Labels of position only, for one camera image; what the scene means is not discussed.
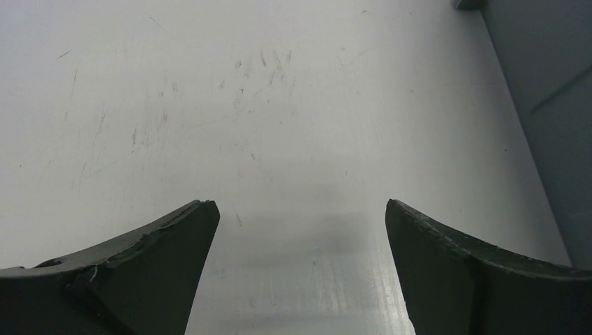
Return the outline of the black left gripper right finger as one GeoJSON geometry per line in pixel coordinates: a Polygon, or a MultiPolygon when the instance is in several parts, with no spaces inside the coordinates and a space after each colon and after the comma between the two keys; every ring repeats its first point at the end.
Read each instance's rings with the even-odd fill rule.
{"type": "Polygon", "coordinates": [[[590,334],[591,273],[505,250],[390,200],[385,226],[417,334],[590,334]]]}

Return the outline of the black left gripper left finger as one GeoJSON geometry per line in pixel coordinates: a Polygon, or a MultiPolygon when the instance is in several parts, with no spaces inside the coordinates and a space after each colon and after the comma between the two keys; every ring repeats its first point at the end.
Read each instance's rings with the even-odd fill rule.
{"type": "Polygon", "coordinates": [[[220,220],[194,200],[31,268],[1,270],[2,334],[183,334],[220,220]]]}

